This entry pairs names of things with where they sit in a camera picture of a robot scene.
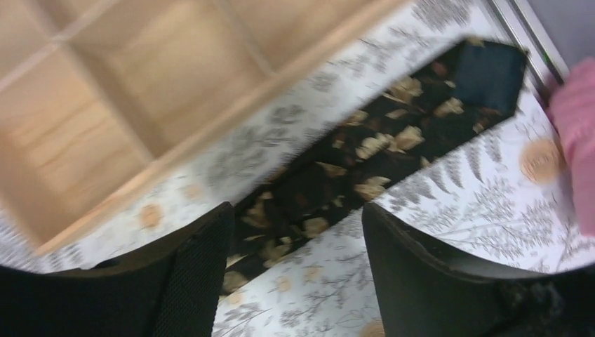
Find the folded cloth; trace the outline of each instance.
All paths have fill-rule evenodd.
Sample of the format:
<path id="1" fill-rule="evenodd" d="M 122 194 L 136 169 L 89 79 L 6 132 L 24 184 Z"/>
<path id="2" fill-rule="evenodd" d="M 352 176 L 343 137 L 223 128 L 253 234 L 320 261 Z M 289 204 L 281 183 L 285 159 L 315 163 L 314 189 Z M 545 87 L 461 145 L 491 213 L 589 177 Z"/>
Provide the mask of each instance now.
<path id="1" fill-rule="evenodd" d="M 526 52 L 461 41 L 353 113 L 236 205 L 222 295 L 388 187 L 514 115 Z"/>
<path id="2" fill-rule="evenodd" d="M 560 134 L 573 179 L 573 199 L 582 234 L 595 235 L 595 58 L 573 68 L 552 96 L 549 116 Z"/>

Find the wooden box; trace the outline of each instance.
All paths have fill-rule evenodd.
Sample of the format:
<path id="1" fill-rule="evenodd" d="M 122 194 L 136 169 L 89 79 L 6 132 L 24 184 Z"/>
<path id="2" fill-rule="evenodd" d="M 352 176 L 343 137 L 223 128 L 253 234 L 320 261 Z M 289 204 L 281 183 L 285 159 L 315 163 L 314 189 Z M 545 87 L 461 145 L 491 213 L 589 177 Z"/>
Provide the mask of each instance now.
<path id="1" fill-rule="evenodd" d="M 406 0 L 2 0 L 0 197 L 43 253 Z"/>

